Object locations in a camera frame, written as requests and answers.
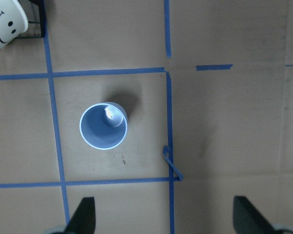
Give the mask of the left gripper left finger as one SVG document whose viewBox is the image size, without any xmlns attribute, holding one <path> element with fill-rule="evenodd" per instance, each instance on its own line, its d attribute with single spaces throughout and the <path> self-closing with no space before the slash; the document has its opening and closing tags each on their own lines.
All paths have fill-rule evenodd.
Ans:
<svg viewBox="0 0 293 234">
<path fill-rule="evenodd" d="M 94 197 L 84 197 L 64 229 L 64 234 L 93 234 L 96 228 Z"/>
</svg>

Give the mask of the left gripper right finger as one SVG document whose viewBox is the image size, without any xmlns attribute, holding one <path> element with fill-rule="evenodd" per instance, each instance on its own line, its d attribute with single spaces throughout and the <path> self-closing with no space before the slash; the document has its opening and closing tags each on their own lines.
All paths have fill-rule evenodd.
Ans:
<svg viewBox="0 0 293 234">
<path fill-rule="evenodd" d="M 233 227 L 237 234 L 275 234 L 275 228 L 245 196 L 233 199 Z"/>
</svg>

